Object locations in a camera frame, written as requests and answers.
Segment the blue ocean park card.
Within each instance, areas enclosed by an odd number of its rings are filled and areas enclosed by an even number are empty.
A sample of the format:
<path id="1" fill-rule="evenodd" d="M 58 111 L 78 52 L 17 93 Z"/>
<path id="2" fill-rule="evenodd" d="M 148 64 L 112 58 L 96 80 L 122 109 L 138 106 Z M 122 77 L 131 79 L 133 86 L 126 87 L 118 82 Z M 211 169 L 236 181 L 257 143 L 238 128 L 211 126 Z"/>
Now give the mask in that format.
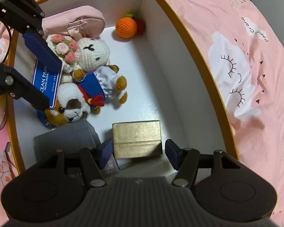
<path id="1" fill-rule="evenodd" d="M 52 71 L 36 59 L 32 84 L 49 99 L 49 109 L 53 109 L 56 105 L 61 73 L 62 69 Z"/>

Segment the dark grey small box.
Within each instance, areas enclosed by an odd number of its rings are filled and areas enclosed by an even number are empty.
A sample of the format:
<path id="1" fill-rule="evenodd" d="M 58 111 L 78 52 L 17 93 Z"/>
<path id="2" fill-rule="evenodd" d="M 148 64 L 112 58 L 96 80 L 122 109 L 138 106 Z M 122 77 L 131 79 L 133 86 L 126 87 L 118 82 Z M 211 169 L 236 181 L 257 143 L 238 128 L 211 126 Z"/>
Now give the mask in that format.
<path id="1" fill-rule="evenodd" d="M 85 119 L 58 127 L 34 137 L 37 161 L 41 161 L 56 150 L 76 153 L 80 149 L 93 149 L 101 144 L 94 127 Z"/>

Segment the gold square gift box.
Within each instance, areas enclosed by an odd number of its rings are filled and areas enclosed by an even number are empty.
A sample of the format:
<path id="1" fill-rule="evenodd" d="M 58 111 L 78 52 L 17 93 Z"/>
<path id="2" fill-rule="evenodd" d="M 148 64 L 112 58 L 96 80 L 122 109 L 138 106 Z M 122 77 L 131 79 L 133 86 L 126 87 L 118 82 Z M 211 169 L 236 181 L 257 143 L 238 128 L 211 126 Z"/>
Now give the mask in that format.
<path id="1" fill-rule="evenodd" d="M 161 126 L 158 120 L 114 123 L 112 132 L 116 159 L 162 155 Z"/>

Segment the white crochet bunny doll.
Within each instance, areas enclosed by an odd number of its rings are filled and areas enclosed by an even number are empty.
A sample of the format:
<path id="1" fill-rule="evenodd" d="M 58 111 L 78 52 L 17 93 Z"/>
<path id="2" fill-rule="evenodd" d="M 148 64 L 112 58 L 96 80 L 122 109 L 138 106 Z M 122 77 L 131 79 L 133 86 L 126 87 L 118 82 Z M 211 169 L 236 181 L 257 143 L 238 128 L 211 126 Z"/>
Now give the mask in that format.
<path id="1" fill-rule="evenodd" d="M 110 50 L 103 40 L 89 37 L 75 40 L 70 36 L 52 34 L 46 42 L 62 61 L 62 84 L 81 80 L 87 73 L 110 64 Z"/>

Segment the pink zip pouch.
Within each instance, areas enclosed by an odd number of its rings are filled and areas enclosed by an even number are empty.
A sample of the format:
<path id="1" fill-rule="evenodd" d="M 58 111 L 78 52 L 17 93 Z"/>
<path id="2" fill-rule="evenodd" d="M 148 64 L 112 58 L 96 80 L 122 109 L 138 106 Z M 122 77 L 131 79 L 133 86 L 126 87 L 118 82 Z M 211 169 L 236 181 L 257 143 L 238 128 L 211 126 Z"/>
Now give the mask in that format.
<path id="1" fill-rule="evenodd" d="M 42 28 L 47 36 L 61 34 L 75 40 L 97 38 L 105 28 L 105 18 L 101 11 L 84 5 L 44 18 Z"/>

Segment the crochet orange red flower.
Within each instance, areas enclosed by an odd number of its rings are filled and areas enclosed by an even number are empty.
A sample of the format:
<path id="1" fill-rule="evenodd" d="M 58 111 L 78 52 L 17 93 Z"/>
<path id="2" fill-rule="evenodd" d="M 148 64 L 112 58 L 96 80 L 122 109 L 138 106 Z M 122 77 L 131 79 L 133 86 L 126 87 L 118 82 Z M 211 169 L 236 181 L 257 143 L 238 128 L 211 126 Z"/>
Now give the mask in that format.
<path id="1" fill-rule="evenodd" d="M 133 14 L 127 14 L 125 17 L 122 17 L 115 25 L 116 34 L 123 39 L 143 35 L 145 31 L 145 22 L 142 19 L 136 18 Z"/>

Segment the sailor bear plush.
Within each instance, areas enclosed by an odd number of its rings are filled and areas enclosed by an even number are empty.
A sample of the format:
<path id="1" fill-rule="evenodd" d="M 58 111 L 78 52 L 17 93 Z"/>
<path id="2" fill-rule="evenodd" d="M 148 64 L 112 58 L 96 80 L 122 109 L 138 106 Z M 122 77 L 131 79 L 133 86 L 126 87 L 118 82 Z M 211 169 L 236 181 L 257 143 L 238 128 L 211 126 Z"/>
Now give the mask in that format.
<path id="1" fill-rule="evenodd" d="M 91 106 L 102 107 L 107 99 L 117 99 L 120 105 L 128 99 L 127 80 L 118 75 L 116 66 L 101 66 L 76 82 L 84 99 Z"/>

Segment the red panda plush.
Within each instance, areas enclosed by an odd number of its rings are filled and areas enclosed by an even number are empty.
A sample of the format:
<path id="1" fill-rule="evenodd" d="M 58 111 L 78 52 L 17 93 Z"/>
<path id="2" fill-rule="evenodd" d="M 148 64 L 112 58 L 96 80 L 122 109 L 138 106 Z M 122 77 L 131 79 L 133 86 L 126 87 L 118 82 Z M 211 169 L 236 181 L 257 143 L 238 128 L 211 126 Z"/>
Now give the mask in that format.
<path id="1" fill-rule="evenodd" d="M 53 109 L 46 109 L 46 121 L 56 127 L 67 125 L 88 117 L 90 113 L 98 114 L 104 102 L 104 95 L 89 96 L 75 83 L 64 83 L 58 88 L 56 104 Z"/>

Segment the orange cardboard storage box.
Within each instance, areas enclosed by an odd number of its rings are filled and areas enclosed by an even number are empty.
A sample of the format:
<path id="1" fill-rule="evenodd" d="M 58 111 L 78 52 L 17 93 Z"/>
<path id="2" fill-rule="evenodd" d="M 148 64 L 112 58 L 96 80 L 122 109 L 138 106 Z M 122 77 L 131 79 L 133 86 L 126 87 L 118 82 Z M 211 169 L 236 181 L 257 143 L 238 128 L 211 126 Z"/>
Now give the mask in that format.
<path id="1" fill-rule="evenodd" d="M 162 139 L 209 154 L 222 149 L 237 157 L 227 111 L 199 46 L 166 0 L 39 0 L 50 16 L 81 5 L 99 9 L 106 28 L 101 34 L 112 63 L 128 81 L 128 100 L 105 105 L 90 115 L 100 139 L 112 136 L 112 124 L 158 120 Z M 146 24 L 143 35 L 123 39 L 119 19 L 133 14 Z"/>

